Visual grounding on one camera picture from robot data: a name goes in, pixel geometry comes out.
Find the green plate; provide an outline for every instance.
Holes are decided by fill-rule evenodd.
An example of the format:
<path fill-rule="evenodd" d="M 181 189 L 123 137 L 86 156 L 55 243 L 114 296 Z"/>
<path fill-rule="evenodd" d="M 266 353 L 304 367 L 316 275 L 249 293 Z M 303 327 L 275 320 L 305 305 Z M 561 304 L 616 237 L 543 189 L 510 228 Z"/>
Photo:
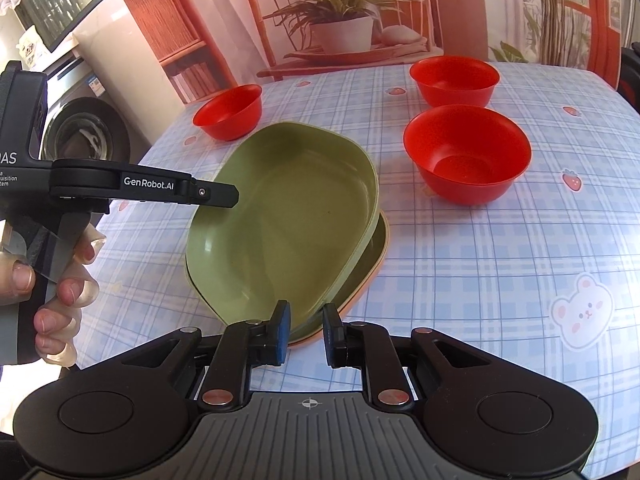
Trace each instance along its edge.
<path fill-rule="evenodd" d="M 360 299 L 361 295 L 373 281 L 380 271 L 380 267 L 386 256 L 389 245 L 389 225 L 384 213 L 381 211 L 378 218 L 378 225 L 373 233 L 371 241 L 358 260 L 355 268 L 344 282 L 344 285 L 335 295 L 332 303 L 337 307 L 341 317 L 345 316 L 350 308 Z M 209 303 L 204 295 L 195 286 L 189 272 L 189 266 L 185 265 L 185 276 L 194 290 L 198 293 L 202 301 Z M 292 333 L 289 337 L 290 344 L 306 342 L 313 338 L 322 330 L 322 313 L 316 312 L 302 327 Z"/>
<path fill-rule="evenodd" d="M 269 319 L 291 304 L 295 332 L 353 271 L 378 223 L 378 176 L 363 149 L 333 132 L 277 123 L 253 134 L 216 177 L 234 184 L 233 209 L 201 206 L 186 261 L 226 324 Z"/>

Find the bear print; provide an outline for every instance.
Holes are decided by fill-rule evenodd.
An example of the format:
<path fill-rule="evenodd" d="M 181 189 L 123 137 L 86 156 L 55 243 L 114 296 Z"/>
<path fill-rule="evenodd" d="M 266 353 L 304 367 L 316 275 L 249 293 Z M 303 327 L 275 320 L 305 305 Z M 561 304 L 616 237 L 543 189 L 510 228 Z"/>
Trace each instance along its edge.
<path fill-rule="evenodd" d="M 596 344 L 609 327 L 613 298 L 609 290 L 590 274 L 581 274 L 571 298 L 557 298 L 551 319 L 560 327 L 562 342 L 569 350 L 581 351 Z"/>

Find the fingernail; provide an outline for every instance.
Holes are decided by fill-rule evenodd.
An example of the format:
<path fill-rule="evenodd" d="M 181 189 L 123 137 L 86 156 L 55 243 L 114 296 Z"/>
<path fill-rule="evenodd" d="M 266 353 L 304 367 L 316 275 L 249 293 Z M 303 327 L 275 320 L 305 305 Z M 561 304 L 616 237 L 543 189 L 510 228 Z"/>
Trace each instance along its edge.
<path fill-rule="evenodd" d="M 43 354 L 56 355 L 60 353 L 60 345 L 50 337 L 36 336 L 36 345 Z"/>
<path fill-rule="evenodd" d="M 105 241 L 106 240 L 104 238 L 99 238 L 98 240 L 91 242 L 91 247 L 94 248 L 94 254 L 92 254 L 92 257 L 88 259 L 89 262 L 93 263 L 95 261 L 100 250 L 104 247 Z"/>
<path fill-rule="evenodd" d="M 74 304 L 80 297 L 80 294 L 82 294 L 82 290 L 84 289 L 84 282 L 73 280 L 69 286 L 71 287 L 71 295 L 73 296 L 73 301 L 71 304 Z"/>
<path fill-rule="evenodd" d="M 94 249 L 94 245 L 87 245 L 87 247 L 85 247 L 84 249 L 84 260 L 87 263 L 90 263 L 94 260 L 95 258 L 95 249 Z"/>
<path fill-rule="evenodd" d="M 14 264 L 14 287 L 18 292 L 28 292 L 33 287 L 33 282 L 36 278 L 35 273 L 31 267 L 15 263 Z"/>
<path fill-rule="evenodd" d="M 56 327 L 56 318 L 53 316 L 49 316 L 48 314 L 42 316 L 42 319 L 40 321 L 42 325 L 41 328 L 44 333 L 51 332 Z"/>

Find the book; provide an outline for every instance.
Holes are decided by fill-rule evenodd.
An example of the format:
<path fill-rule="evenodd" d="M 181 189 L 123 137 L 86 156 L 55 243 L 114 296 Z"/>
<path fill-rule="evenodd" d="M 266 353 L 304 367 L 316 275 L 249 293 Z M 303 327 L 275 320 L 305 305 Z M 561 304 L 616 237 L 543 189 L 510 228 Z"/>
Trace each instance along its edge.
<path fill-rule="evenodd" d="M 193 93 L 196 96 L 196 99 L 200 99 L 205 95 L 207 95 L 207 91 L 201 85 L 198 75 L 196 74 L 196 71 L 193 66 L 190 66 L 188 69 L 184 71 L 184 77 L 187 80 L 187 83 L 189 84 L 189 86 L 191 87 L 191 90 L 193 90 Z"/>
<path fill-rule="evenodd" d="M 174 87 L 175 92 L 178 94 L 178 97 L 182 100 L 183 103 L 187 104 L 188 100 L 187 100 L 187 96 L 184 93 L 184 90 L 182 89 L 182 87 L 180 86 L 180 82 L 177 80 L 176 76 L 171 76 L 169 78 L 169 81 L 171 81 L 172 86 Z"/>
<path fill-rule="evenodd" d="M 191 87 L 189 86 L 188 81 L 185 79 L 184 72 L 180 72 L 176 76 L 176 78 L 178 79 L 178 81 L 180 82 L 180 85 L 182 86 L 182 89 L 184 90 L 184 94 L 187 97 L 187 102 L 191 103 L 195 101 L 196 95 L 193 93 L 193 90 L 191 90 Z"/>
<path fill-rule="evenodd" d="M 200 76 L 203 85 L 207 89 L 207 95 L 213 94 L 218 88 L 216 87 L 216 83 L 213 80 L 211 73 L 209 72 L 209 67 L 207 67 L 206 63 L 198 63 L 195 66 L 196 72 Z"/>

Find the hand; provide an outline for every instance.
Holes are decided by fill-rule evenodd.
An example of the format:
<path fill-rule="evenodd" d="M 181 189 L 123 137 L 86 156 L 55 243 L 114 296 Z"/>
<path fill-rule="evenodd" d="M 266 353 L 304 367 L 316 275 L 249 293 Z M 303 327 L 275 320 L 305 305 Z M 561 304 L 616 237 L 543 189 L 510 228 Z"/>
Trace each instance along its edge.
<path fill-rule="evenodd" d="M 84 266 L 95 261 L 105 240 L 104 235 L 92 225 L 85 229 L 76 244 L 74 259 L 58 282 L 56 297 L 44 304 L 33 318 L 33 325 L 38 332 L 36 350 L 48 363 L 69 367 L 78 358 L 73 338 L 80 330 L 80 309 L 92 304 L 100 291 Z M 18 298 L 29 294 L 35 284 L 33 269 L 12 262 L 12 268 L 6 272 L 1 263 L 0 297 L 5 300 L 11 296 Z"/>

